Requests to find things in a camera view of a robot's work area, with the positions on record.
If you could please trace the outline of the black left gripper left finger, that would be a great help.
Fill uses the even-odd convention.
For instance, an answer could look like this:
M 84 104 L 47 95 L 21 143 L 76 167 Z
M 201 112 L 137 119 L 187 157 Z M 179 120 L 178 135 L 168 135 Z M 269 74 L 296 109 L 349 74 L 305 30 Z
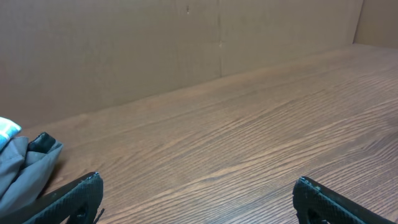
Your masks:
M 103 180 L 99 173 L 90 172 L 1 217 L 1 224 L 97 223 L 103 214 L 98 211 L 102 198 Z

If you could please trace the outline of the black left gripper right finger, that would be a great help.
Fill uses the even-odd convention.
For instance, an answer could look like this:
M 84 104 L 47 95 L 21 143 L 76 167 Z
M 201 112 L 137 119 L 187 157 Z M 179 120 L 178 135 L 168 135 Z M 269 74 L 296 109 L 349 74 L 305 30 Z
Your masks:
M 293 206 L 300 224 L 394 224 L 305 176 L 294 185 Z

